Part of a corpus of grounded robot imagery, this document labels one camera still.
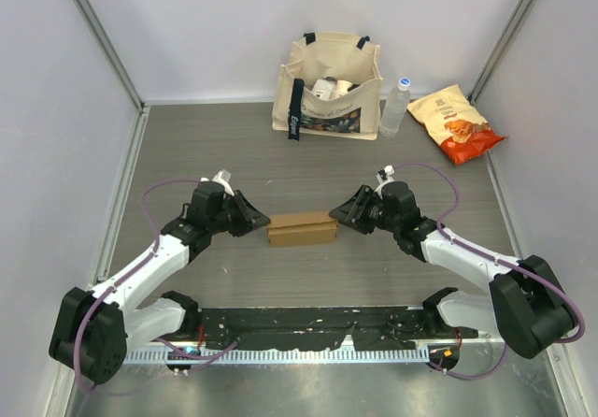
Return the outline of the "brown cardboard box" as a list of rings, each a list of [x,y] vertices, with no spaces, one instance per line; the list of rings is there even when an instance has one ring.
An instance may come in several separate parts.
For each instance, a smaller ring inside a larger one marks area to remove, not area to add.
[[[276,248],[332,243],[337,231],[327,211],[275,215],[267,226],[269,245]]]

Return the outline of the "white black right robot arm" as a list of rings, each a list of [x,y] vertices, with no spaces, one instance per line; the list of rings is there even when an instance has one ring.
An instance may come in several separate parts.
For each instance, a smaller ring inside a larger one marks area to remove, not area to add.
[[[458,237],[421,214],[404,182],[390,181],[376,189],[363,185],[330,215],[364,235],[388,231],[405,254],[446,268],[482,290],[482,295],[456,289],[440,294],[437,304],[421,315],[423,329],[432,337],[468,327],[498,335],[514,353],[532,359],[581,326],[543,258],[492,254]]]

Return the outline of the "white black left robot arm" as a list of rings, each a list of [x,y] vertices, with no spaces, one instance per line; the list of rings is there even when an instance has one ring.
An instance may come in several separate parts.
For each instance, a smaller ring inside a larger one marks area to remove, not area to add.
[[[192,339],[201,311],[190,297],[168,292],[143,307],[147,296],[206,250],[214,236],[243,237],[270,223],[229,183],[227,172],[194,182],[189,202],[163,228],[154,227],[147,249],[89,290],[65,294],[50,339],[49,355],[70,367],[84,393],[109,381],[125,357],[161,338]]]

